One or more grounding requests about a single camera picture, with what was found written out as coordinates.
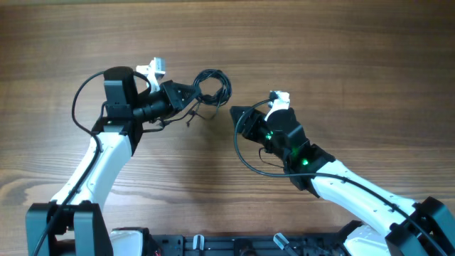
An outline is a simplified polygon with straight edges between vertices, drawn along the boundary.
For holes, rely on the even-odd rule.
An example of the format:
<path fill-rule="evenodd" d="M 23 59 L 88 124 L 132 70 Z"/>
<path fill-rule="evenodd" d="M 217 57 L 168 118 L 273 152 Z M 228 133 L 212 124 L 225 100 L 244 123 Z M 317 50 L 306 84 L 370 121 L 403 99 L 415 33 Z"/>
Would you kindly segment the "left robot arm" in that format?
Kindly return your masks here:
<path fill-rule="evenodd" d="M 145 133 L 143 124 L 159 121 L 165 127 L 200 95 L 198 86 L 171 80 L 160 84 L 157 90 L 148 86 L 138 92 L 136 78 L 148 77 L 129 67 L 113 67 L 100 75 L 104 78 L 106 100 L 94 127 L 87 131 L 91 141 L 86 155 L 50 203 L 34 203 L 26 214 L 30 255 L 59 255 L 62 248 L 55 235 L 67 228 L 75 231 L 70 253 L 113 255 L 101 209 L 118 173 Z"/>

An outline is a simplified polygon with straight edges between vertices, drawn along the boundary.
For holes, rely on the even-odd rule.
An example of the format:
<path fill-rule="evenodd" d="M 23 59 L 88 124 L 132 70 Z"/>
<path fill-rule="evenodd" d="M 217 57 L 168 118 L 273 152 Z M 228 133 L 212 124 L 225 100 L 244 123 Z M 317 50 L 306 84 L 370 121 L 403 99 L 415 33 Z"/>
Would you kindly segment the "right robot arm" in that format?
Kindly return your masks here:
<path fill-rule="evenodd" d="M 418 203 L 349 170 L 306 138 L 292 108 L 266 115 L 232 107 L 235 135 L 261 144 L 283 163 L 284 178 L 360 219 L 341 240 L 349 255 L 453 255 L 454 216 L 439 200 Z"/>

